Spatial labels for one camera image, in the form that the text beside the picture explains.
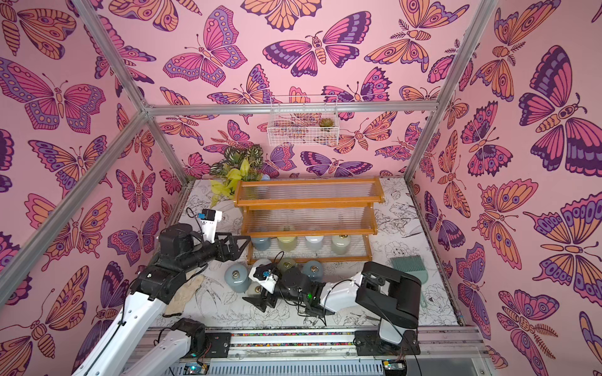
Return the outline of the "light blue tall canister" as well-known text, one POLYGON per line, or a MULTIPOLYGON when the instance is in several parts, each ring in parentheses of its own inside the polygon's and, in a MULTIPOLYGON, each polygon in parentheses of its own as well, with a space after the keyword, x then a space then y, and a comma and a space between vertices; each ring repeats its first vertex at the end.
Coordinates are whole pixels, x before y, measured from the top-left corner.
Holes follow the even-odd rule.
POLYGON ((251 285, 249 270, 244 263, 233 263, 224 274, 226 284, 235 293, 245 293, 251 285))

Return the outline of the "green tea canister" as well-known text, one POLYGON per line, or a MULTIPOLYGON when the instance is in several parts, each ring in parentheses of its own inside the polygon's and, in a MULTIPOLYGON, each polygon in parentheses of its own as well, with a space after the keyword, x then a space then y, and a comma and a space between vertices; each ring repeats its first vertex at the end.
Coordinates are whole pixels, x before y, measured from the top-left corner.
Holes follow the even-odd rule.
POLYGON ((283 274, 285 271, 294 268, 296 261, 293 258, 283 258, 277 264, 278 270, 283 274))

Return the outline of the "blue tea canister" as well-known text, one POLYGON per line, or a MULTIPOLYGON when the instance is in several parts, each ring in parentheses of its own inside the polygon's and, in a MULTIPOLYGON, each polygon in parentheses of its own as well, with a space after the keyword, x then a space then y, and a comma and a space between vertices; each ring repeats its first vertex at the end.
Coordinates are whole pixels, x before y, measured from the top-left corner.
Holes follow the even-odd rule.
POLYGON ((322 282, 324 277, 324 266, 317 260, 310 260, 304 263, 302 272, 308 276, 311 281, 322 282))

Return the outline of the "cream tea canister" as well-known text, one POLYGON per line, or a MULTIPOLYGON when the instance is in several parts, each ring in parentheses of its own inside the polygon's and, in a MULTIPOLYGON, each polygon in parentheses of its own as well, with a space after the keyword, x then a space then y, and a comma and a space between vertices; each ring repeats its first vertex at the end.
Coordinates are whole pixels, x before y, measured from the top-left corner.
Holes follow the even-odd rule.
POLYGON ((263 291, 263 287, 259 283, 252 282, 249 285, 248 290, 246 291, 246 295, 248 297, 260 297, 262 291, 263 291))

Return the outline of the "white tea canister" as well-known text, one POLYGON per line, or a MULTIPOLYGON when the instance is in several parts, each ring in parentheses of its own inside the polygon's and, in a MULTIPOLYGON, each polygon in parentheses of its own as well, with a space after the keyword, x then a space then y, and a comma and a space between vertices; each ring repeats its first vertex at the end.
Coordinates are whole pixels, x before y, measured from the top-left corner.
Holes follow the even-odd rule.
POLYGON ((271 264, 272 261, 268 258, 261 258, 258 259, 257 261, 255 261, 255 263, 253 263, 253 267, 259 267, 259 266, 264 266, 264 265, 269 265, 271 264))

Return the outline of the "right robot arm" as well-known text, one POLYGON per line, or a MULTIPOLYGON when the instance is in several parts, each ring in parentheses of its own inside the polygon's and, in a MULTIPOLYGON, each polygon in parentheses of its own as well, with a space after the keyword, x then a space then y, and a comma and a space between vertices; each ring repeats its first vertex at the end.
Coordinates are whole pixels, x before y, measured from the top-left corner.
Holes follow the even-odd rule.
POLYGON ((375 262, 366 262, 352 277, 324 282, 299 266, 280 270, 275 263, 256 263, 249 280, 259 291, 243 299, 257 310, 274 308, 278 301, 299 309, 301 316, 326 317, 360 306, 379 318, 378 334, 394 346, 418 346, 422 282, 411 274, 375 262))

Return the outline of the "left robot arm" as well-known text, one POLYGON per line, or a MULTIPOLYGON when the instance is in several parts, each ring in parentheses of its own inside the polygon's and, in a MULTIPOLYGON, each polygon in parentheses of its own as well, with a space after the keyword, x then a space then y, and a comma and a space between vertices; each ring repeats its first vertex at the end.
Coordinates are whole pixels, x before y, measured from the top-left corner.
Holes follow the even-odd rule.
POLYGON ((210 349, 205 325, 181 319, 149 353, 130 369, 126 362, 157 316, 163 315, 177 291, 213 260, 236 261, 250 245, 249 236, 219 232, 215 221, 207 221, 196 232, 187 223, 165 228, 158 237, 159 252, 133 281, 129 294, 103 337, 78 366, 76 375, 160 375, 186 355, 203 356, 210 349))

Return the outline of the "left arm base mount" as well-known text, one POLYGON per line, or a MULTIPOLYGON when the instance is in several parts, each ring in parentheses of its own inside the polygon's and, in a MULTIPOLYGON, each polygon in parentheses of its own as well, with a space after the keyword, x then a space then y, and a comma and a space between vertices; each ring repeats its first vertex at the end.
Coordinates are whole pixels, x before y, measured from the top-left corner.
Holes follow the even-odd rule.
POLYGON ((210 332, 208 334, 199 332, 190 335, 182 331, 173 331, 169 335, 175 335, 176 339, 183 340, 182 344, 168 344, 168 349, 176 349, 178 360, 186 358, 197 360, 202 358, 227 358, 230 351, 232 335, 229 332, 210 332))

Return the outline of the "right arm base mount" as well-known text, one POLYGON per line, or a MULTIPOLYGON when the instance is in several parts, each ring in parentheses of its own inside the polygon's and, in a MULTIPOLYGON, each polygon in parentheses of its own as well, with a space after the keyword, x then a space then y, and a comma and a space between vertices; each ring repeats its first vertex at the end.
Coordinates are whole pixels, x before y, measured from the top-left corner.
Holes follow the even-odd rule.
POLYGON ((403 332, 399 344, 393 344, 380 338, 377 331, 356 331, 353 344, 359 356, 399 356, 420 355, 421 349, 416 331, 403 332))

